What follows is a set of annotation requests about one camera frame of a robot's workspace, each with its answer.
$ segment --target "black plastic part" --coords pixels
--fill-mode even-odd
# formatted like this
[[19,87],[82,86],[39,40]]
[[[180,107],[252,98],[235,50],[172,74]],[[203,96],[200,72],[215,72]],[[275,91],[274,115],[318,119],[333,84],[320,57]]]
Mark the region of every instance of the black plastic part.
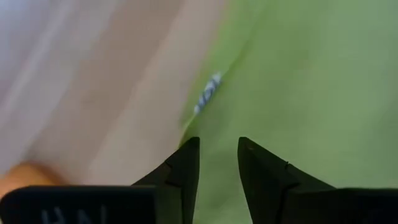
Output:
[[163,164],[134,184],[181,189],[183,224],[191,224],[193,220],[199,181],[199,148],[198,137],[189,139]]
[[248,138],[238,160],[253,224],[398,223],[398,190],[335,189]]
[[3,197],[0,217],[3,224],[191,224],[198,176],[192,138],[131,187],[26,187]]

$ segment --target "green fabric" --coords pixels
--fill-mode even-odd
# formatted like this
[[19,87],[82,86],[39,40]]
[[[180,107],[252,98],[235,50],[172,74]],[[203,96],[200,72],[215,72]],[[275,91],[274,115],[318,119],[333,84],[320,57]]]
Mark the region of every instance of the green fabric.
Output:
[[223,82],[201,138],[195,223],[251,223],[240,136],[335,187],[398,187],[398,1],[231,0],[193,88]]

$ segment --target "green cloth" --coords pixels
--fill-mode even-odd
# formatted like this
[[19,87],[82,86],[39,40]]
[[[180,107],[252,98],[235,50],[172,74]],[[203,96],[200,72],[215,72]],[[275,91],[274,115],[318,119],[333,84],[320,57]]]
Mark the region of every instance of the green cloth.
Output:
[[251,223],[246,136],[335,187],[398,187],[398,1],[231,0],[193,87],[224,73],[201,139],[195,223]]

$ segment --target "black device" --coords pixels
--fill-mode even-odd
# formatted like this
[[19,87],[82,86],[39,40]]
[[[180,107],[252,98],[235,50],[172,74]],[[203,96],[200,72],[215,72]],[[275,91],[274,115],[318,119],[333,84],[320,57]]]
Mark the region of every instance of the black device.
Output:
[[[192,224],[199,139],[130,187],[27,187],[0,201],[3,224]],[[239,173],[253,224],[398,223],[398,190],[336,189],[248,138]]]

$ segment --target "orange object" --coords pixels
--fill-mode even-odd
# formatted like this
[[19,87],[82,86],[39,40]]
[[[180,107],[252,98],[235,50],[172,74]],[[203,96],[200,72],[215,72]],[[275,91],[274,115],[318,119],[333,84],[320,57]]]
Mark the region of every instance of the orange object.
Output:
[[20,164],[0,179],[0,198],[8,192],[30,185],[60,185],[62,181],[48,169],[37,164]]

